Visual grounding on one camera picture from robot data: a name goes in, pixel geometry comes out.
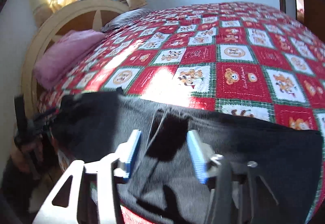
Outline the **left hand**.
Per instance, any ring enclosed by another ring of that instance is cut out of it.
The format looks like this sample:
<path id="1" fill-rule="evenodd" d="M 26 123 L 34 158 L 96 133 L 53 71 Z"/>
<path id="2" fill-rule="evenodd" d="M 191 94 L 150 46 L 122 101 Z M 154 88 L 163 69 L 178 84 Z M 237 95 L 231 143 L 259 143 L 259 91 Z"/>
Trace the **left hand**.
<path id="1" fill-rule="evenodd" d="M 23 173 L 45 173 L 57 164 L 57 142 L 51 136 L 49 139 L 37 138 L 28 144 L 17 146 L 13 140 L 11 158 Z"/>

